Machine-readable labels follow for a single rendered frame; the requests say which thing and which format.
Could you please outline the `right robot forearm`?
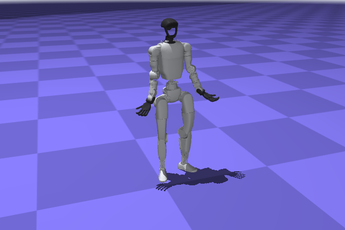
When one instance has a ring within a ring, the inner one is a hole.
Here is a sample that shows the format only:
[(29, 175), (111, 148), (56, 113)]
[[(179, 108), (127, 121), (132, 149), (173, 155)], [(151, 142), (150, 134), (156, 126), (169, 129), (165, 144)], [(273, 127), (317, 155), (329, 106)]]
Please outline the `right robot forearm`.
[(149, 83), (150, 83), (150, 87), (149, 87), (149, 95), (148, 95), (147, 99), (151, 101), (153, 99), (153, 97), (155, 97), (157, 94), (158, 81), (153, 80), (149, 77)]

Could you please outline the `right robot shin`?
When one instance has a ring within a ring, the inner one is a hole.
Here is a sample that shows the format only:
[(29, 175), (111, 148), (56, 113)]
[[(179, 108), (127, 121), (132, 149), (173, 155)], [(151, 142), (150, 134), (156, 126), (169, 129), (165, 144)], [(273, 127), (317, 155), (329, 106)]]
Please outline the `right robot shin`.
[(166, 143), (164, 140), (158, 140), (157, 137), (157, 146), (158, 146), (158, 157), (160, 159), (160, 170), (165, 170), (165, 158), (166, 158)]

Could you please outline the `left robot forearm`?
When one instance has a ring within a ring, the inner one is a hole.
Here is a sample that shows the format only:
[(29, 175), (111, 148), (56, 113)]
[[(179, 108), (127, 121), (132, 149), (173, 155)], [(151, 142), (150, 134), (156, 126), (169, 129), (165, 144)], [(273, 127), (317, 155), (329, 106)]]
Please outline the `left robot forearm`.
[(191, 79), (192, 84), (195, 87), (195, 91), (197, 89), (200, 89), (201, 91), (203, 91), (203, 88), (202, 88), (201, 83), (200, 83), (200, 81), (198, 79), (198, 75), (197, 75), (196, 71), (194, 73), (190, 74), (189, 78)]

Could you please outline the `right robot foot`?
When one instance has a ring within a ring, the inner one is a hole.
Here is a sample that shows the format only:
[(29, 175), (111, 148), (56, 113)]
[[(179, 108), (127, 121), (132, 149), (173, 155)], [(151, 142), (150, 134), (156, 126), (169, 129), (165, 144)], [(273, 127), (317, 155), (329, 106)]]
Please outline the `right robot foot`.
[(167, 173), (166, 173), (166, 169), (163, 170), (159, 170), (159, 176), (158, 176), (158, 179), (160, 182), (164, 183), (167, 181)]

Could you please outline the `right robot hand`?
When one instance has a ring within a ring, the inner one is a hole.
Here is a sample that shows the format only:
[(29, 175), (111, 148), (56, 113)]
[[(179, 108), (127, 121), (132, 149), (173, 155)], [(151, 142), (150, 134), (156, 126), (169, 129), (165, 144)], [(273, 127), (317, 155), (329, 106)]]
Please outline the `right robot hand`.
[(150, 101), (148, 99), (146, 99), (146, 102), (142, 105), (137, 107), (136, 109), (142, 108), (137, 114), (138, 116), (147, 116), (150, 109), (151, 109), (151, 104), (153, 104), (155, 100), (155, 97), (153, 97), (153, 99)]

